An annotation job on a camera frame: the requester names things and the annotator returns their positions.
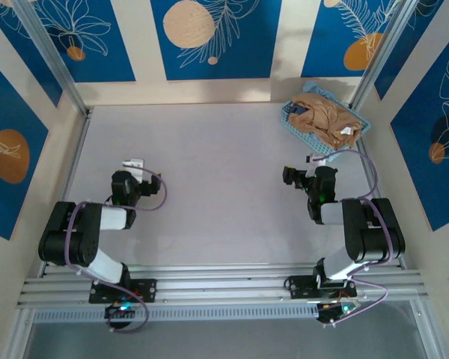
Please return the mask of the tan t-shirt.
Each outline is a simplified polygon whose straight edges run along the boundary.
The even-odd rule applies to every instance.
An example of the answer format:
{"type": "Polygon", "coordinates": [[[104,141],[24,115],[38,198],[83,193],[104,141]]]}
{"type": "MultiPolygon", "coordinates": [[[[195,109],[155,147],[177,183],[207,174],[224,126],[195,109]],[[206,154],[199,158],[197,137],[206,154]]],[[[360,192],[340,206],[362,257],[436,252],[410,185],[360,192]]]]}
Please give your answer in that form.
{"type": "Polygon", "coordinates": [[[315,134],[325,145],[340,150],[354,147],[361,135],[362,122],[350,111],[317,93],[293,96],[292,104],[304,109],[290,113],[288,123],[301,133],[315,134]]]}

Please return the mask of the light blue plastic basket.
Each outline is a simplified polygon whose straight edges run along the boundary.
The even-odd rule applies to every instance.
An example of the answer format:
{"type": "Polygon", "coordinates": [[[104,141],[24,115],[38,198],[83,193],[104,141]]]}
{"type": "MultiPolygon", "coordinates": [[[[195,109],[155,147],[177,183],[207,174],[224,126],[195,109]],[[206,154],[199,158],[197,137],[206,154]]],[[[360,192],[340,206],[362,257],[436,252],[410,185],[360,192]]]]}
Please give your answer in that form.
{"type": "MultiPolygon", "coordinates": [[[[332,101],[332,102],[334,102],[338,106],[338,108],[343,108],[345,111],[355,115],[359,119],[361,123],[361,134],[359,136],[363,135],[366,131],[368,131],[371,128],[371,125],[368,121],[366,121],[363,117],[361,117],[358,113],[353,111],[347,105],[343,104],[340,101],[337,102],[332,101]]],[[[336,159],[339,156],[337,150],[333,150],[329,145],[325,144],[315,134],[301,132],[289,123],[290,106],[291,101],[288,101],[281,108],[281,124],[284,126],[284,128],[288,129],[291,133],[293,133],[302,142],[307,144],[315,152],[321,153],[324,156],[329,156],[328,160],[330,162],[336,159]]]]}

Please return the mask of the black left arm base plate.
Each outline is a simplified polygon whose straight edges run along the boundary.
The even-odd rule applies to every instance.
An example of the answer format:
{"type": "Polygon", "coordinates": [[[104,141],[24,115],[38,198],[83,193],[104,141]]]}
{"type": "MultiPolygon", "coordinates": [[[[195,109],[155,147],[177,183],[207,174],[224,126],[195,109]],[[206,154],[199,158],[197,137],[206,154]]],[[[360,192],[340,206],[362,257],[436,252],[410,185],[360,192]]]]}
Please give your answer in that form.
{"type": "MultiPolygon", "coordinates": [[[[157,292],[156,285],[157,280],[155,279],[131,279],[124,287],[139,296],[145,303],[153,303],[157,292]]],[[[93,284],[91,286],[88,302],[90,304],[118,305],[125,302],[138,303],[138,300],[118,289],[103,284],[93,284]]]]}

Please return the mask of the blue floral wall panel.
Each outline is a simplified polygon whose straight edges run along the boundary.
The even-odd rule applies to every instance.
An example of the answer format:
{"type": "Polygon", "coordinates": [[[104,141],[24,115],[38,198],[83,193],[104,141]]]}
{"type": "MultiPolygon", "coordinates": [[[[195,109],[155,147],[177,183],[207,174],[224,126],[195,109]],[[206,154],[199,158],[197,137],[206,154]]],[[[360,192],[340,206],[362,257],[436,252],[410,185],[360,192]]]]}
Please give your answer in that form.
{"type": "Polygon", "coordinates": [[[361,76],[399,1],[322,0],[302,77],[361,76]]]}
{"type": "Polygon", "coordinates": [[[282,0],[150,0],[169,81],[267,79],[282,0]]]}
{"type": "Polygon", "coordinates": [[[133,82],[111,0],[36,0],[40,21],[75,82],[133,82]]]}
{"type": "Polygon", "coordinates": [[[432,230],[449,223],[449,43],[391,128],[432,230]]]}
{"type": "Polygon", "coordinates": [[[9,240],[48,129],[0,71],[0,237],[9,240]]]}

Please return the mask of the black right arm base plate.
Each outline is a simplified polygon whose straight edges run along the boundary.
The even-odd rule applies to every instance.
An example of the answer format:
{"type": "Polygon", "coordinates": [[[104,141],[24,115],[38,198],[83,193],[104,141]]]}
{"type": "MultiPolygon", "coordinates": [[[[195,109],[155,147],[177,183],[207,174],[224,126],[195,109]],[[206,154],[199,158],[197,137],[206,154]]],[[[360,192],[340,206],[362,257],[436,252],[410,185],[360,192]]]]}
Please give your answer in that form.
{"type": "Polygon", "coordinates": [[[312,275],[289,276],[284,280],[284,289],[292,299],[330,299],[356,298],[355,283],[349,280],[318,283],[312,275]]]}

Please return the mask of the aluminium mounting rail beam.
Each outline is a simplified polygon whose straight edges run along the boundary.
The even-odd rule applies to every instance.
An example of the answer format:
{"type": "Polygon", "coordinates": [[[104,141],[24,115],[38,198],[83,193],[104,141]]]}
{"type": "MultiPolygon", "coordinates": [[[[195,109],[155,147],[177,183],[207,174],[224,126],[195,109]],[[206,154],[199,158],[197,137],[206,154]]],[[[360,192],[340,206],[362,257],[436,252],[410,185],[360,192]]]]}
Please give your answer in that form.
{"type": "MultiPolygon", "coordinates": [[[[312,266],[300,264],[252,264],[208,266],[131,266],[132,278],[157,281],[157,305],[274,304],[290,301],[284,281],[293,275],[308,275],[312,266]]],[[[408,300],[427,295],[424,281],[415,269],[397,263],[377,266],[356,275],[358,297],[377,299],[380,286],[390,300],[408,300]]],[[[28,278],[21,289],[19,308],[84,307],[91,282],[65,267],[45,266],[42,277],[28,278]]]]}

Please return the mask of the aluminium frame post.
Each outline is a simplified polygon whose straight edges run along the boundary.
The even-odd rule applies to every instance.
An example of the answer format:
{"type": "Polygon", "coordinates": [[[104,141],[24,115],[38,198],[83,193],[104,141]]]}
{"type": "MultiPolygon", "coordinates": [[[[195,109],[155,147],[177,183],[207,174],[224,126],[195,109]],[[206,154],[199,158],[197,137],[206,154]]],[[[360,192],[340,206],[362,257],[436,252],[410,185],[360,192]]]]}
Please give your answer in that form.
{"type": "Polygon", "coordinates": [[[352,110],[359,111],[363,106],[367,95],[373,89],[374,82],[381,73],[396,42],[400,39],[404,28],[414,13],[417,3],[418,0],[399,0],[397,2],[397,9],[393,13],[390,22],[388,23],[388,27],[382,35],[382,39],[369,62],[369,66],[364,71],[364,75],[349,103],[352,110]]]}
{"type": "Polygon", "coordinates": [[[83,118],[87,119],[89,107],[80,95],[73,77],[67,69],[62,57],[49,37],[43,23],[40,21],[32,4],[28,0],[10,0],[12,8],[18,16],[29,37],[39,51],[41,57],[59,83],[61,89],[68,95],[71,103],[83,118]]]}

